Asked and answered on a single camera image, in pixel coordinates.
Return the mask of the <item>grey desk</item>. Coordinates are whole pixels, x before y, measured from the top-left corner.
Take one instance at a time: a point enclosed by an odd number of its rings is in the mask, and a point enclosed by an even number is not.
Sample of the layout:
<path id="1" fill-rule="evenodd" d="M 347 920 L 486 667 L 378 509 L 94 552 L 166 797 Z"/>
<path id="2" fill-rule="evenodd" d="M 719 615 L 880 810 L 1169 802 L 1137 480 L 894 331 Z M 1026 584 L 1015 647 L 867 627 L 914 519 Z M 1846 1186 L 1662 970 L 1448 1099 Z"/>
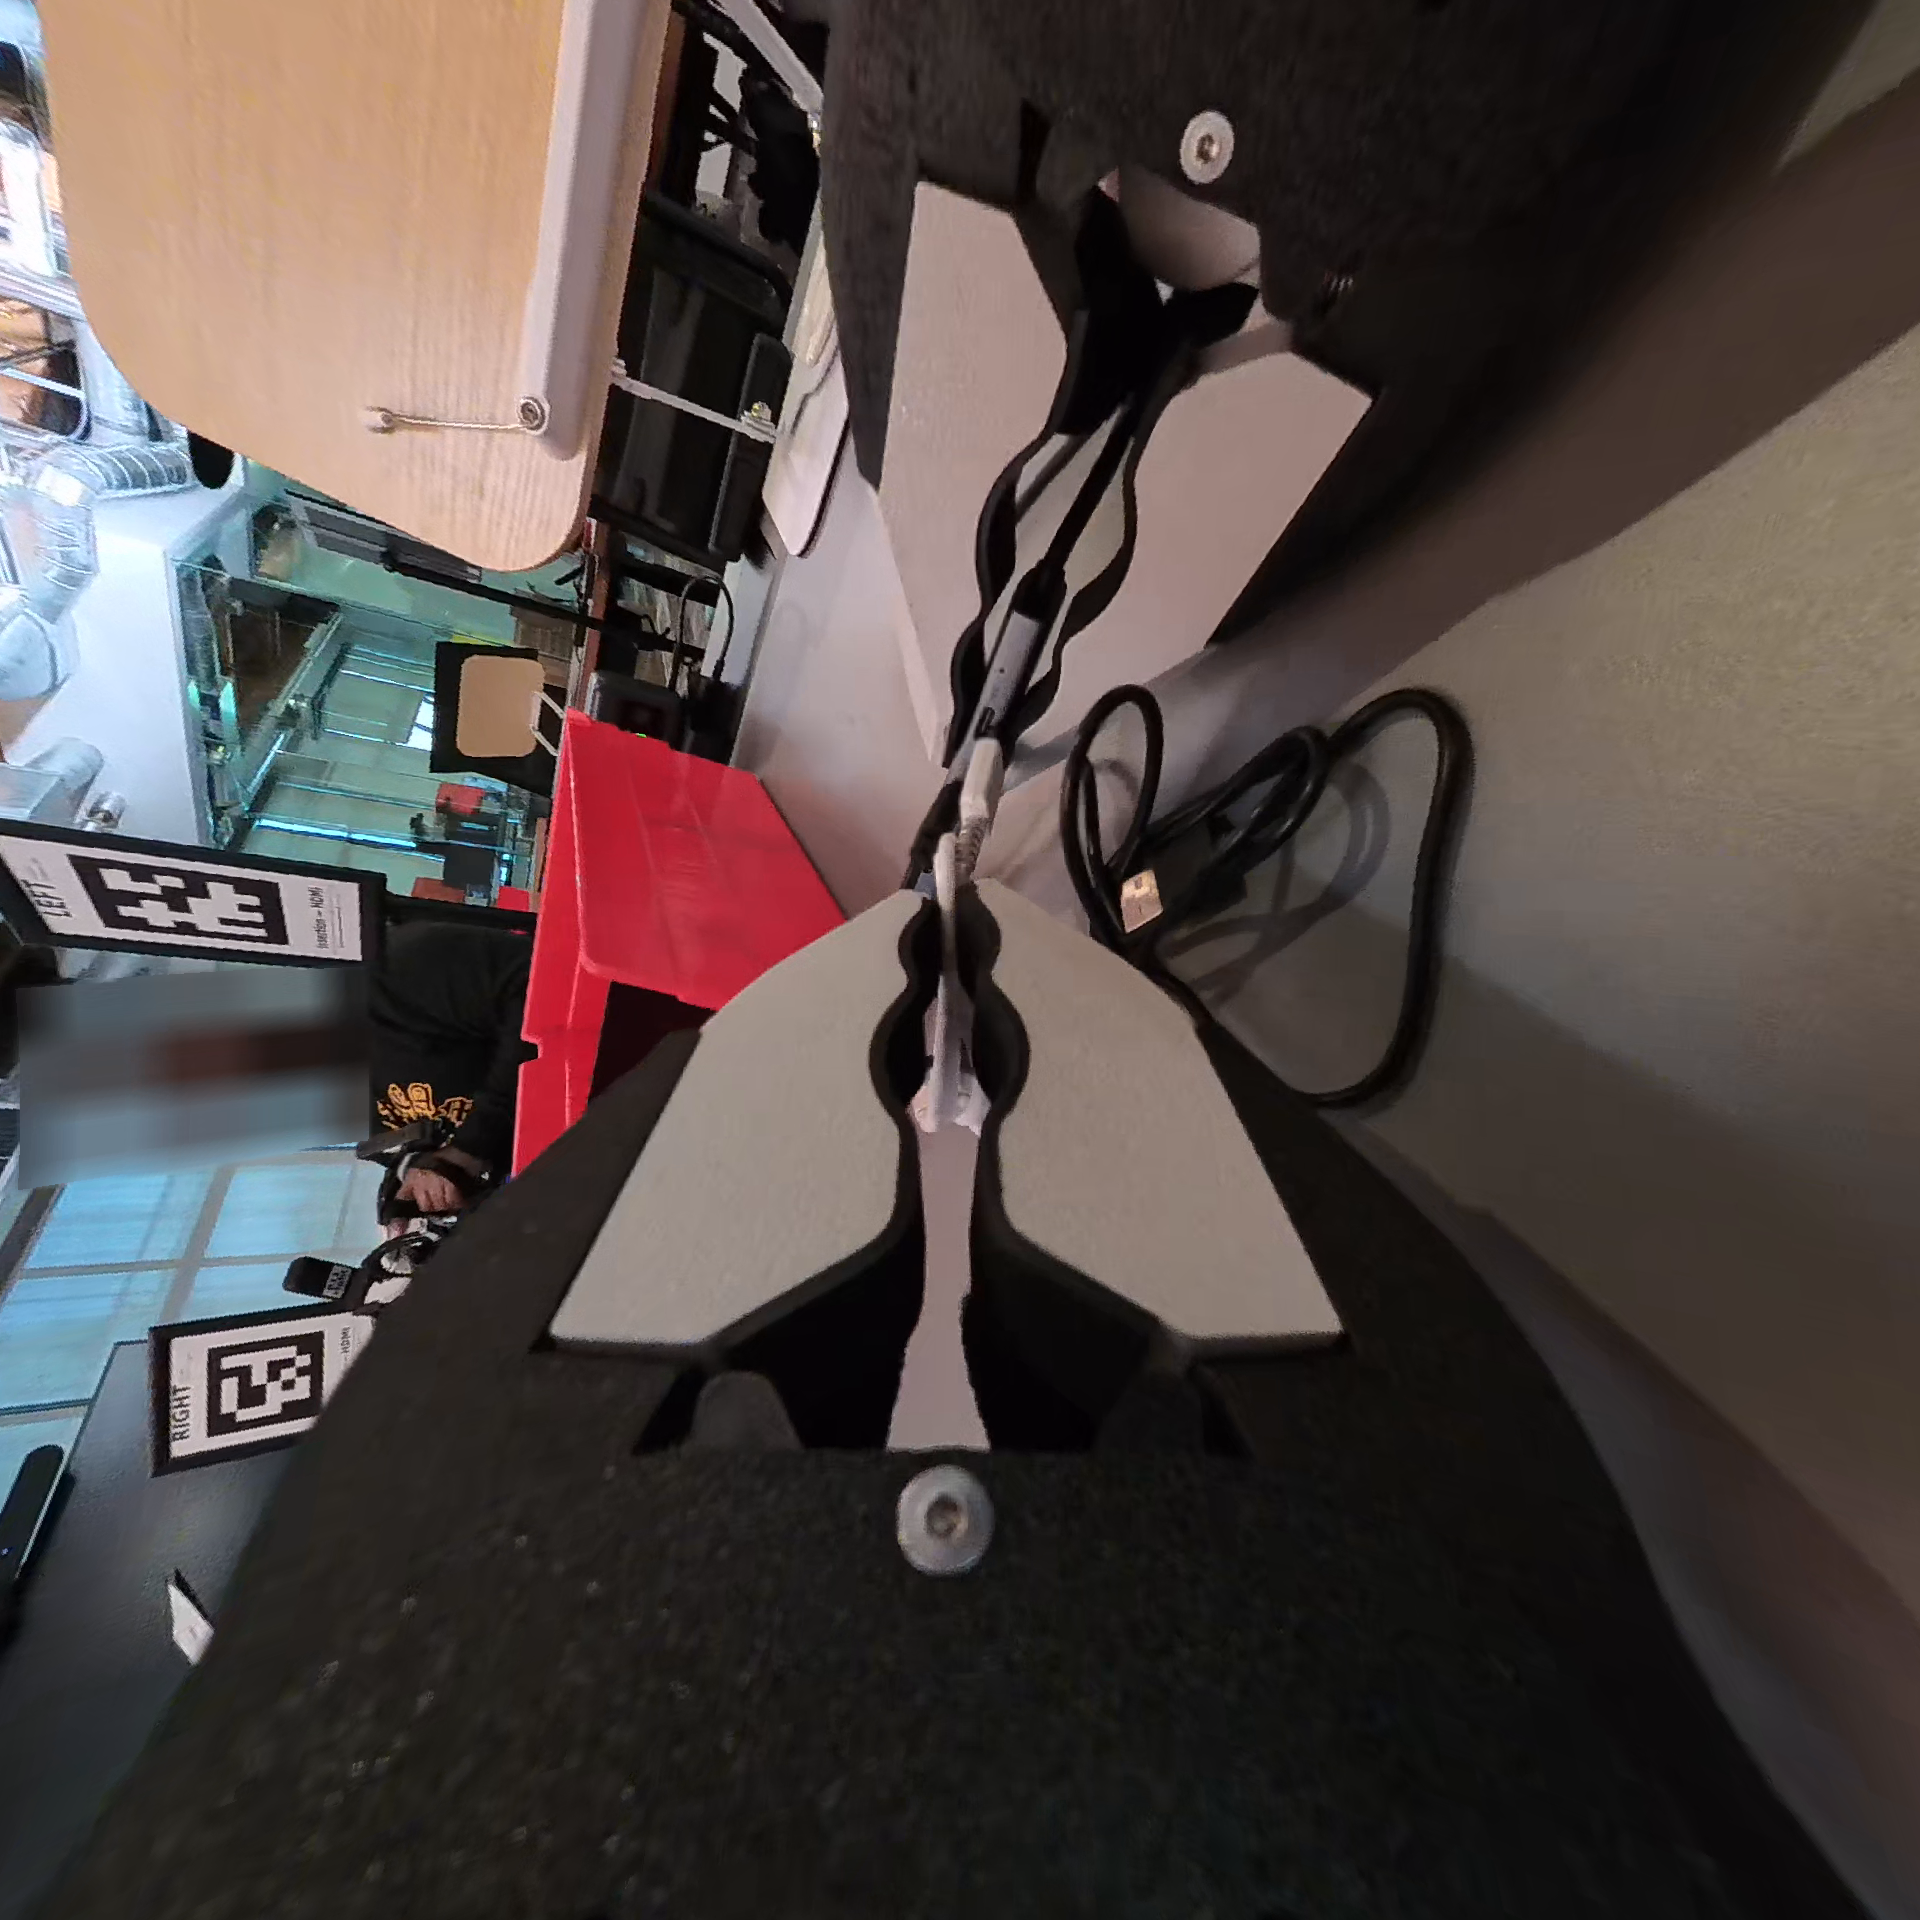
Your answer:
<path id="1" fill-rule="evenodd" d="M 1469 713 L 1437 1040 L 1361 1131 L 1601 1320 L 1742 1729 L 1915 1915 L 1915 5 L 1811 27 L 1763 181 L 1461 504 L 1167 701 Z"/>

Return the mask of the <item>large silver ventilation duct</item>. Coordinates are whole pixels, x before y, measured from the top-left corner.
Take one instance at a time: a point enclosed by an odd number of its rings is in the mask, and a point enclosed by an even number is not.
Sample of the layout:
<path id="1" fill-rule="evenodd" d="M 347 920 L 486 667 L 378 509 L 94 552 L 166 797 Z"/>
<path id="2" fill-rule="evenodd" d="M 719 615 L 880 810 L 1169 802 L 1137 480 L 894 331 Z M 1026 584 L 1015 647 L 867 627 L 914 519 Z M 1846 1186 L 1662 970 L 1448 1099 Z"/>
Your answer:
<path id="1" fill-rule="evenodd" d="M 90 448 L 66 442 L 2 482 L 2 700 L 51 697 L 71 674 L 71 612 L 98 577 Z"/>

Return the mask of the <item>light wooden board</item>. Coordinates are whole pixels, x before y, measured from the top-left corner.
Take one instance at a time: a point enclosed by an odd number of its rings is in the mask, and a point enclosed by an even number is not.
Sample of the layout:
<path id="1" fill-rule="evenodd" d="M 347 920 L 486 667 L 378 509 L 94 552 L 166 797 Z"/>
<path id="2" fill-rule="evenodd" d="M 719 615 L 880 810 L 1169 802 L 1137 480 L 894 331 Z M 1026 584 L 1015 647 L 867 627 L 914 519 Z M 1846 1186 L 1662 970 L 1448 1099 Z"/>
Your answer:
<path id="1" fill-rule="evenodd" d="M 38 5 L 88 322 L 169 419 L 480 569 L 570 549 L 671 5 Z"/>

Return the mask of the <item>tan panel on black frame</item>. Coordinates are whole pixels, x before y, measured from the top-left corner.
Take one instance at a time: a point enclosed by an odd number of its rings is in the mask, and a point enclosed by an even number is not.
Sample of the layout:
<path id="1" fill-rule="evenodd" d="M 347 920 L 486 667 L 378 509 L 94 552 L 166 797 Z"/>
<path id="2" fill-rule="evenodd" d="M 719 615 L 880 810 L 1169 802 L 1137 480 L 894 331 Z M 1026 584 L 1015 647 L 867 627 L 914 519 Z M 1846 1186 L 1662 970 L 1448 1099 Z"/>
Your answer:
<path id="1" fill-rule="evenodd" d="M 558 748 L 543 732 L 550 709 L 541 655 L 482 640 L 435 645 L 427 767 L 547 791 Z"/>

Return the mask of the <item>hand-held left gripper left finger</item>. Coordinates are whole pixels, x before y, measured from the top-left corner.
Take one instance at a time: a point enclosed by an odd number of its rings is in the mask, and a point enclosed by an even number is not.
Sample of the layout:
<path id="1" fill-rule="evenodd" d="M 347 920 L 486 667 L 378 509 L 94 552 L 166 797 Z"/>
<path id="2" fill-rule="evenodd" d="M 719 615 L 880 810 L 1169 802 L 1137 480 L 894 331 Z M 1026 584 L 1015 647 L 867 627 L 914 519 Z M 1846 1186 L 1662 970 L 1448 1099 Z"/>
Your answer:
<path id="1" fill-rule="evenodd" d="M 919 1203 L 927 1012 L 929 900 L 901 891 L 712 1015 L 551 1339 L 719 1354 L 879 1255 Z"/>

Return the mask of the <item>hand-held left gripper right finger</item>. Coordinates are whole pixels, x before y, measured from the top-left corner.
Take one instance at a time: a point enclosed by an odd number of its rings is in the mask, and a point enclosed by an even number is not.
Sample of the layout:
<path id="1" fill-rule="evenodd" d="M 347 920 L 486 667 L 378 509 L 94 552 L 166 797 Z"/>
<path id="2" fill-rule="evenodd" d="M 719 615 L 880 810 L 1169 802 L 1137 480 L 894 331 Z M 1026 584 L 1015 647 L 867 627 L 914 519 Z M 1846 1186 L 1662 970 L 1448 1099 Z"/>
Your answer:
<path id="1" fill-rule="evenodd" d="M 1323 1349 L 1343 1322 L 1173 997 L 998 880 L 976 991 L 999 1208 L 1021 1245 L 1195 1354 Z"/>

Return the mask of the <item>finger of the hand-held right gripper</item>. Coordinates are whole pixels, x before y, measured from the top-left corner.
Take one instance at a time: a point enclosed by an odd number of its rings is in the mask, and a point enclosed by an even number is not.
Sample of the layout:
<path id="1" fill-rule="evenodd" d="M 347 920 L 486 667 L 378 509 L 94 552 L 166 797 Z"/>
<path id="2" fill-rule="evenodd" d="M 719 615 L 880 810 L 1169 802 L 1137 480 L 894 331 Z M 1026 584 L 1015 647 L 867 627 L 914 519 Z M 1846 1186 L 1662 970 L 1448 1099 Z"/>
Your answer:
<path id="1" fill-rule="evenodd" d="M 1137 544 L 1111 603 L 1069 640 L 1062 683 L 1009 759 L 1030 785 L 1094 701 L 1199 656 L 1295 524 L 1373 395 L 1286 352 L 1277 331 L 1222 347 L 1169 404 L 1137 468 Z"/>
<path id="2" fill-rule="evenodd" d="M 950 660 L 978 609 L 976 519 L 1001 468 L 1046 425 L 1065 368 L 1018 221 L 919 184 L 879 482 L 904 596 L 901 659 L 923 748 L 939 761 Z"/>

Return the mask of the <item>black table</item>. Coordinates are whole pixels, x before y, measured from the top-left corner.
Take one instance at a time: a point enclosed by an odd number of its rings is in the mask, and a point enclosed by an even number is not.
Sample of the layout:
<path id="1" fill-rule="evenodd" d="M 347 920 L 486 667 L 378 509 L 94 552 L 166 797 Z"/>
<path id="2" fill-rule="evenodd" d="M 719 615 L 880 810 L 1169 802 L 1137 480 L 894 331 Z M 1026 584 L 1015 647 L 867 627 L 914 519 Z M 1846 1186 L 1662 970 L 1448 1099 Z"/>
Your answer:
<path id="1" fill-rule="evenodd" d="M 154 1475 L 150 1345 L 113 1346 L 6 1645 L 10 1912 L 86 1839 L 187 1675 L 169 1580 L 181 1575 L 217 1613 L 289 1460 L 274 1452 Z"/>

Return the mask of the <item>black remote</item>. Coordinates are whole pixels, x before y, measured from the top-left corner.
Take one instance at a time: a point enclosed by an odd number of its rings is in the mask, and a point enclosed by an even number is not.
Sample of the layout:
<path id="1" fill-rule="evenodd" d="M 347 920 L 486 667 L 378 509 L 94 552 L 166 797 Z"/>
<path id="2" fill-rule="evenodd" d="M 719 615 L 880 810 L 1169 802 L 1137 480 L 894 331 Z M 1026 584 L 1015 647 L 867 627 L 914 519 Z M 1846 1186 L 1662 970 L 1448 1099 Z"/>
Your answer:
<path id="1" fill-rule="evenodd" d="M 66 1452 L 41 1445 L 27 1452 L 2 1500 L 2 1603 L 10 1608 L 27 1575 L 38 1539 L 64 1487 Z"/>

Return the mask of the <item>black equipment rack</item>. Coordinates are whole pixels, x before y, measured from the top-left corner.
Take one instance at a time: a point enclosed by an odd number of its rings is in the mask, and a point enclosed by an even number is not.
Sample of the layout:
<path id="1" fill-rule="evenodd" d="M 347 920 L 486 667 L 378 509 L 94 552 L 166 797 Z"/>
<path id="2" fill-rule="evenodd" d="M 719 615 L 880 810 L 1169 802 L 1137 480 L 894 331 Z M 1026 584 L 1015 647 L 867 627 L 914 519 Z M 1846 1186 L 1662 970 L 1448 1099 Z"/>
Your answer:
<path id="1" fill-rule="evenodd" d="M 821 195 L 827 5 L 678 2 L 592 516 L 726 569 L 755 539 Z"/>

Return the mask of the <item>red plastic bin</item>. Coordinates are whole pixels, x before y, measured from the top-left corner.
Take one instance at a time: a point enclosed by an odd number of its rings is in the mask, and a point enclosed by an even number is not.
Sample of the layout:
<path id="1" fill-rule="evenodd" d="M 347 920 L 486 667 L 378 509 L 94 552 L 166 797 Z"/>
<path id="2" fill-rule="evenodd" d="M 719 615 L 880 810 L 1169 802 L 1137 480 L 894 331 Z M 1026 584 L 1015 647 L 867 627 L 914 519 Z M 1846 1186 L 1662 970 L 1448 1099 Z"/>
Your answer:
<path id="1" fill-rule="evenodd" d="M 755 775 L 570 712 L 513 1171 L 528 1171 L 585 1114 L 613 992 L 707 1018 L 843 920 Z"/>

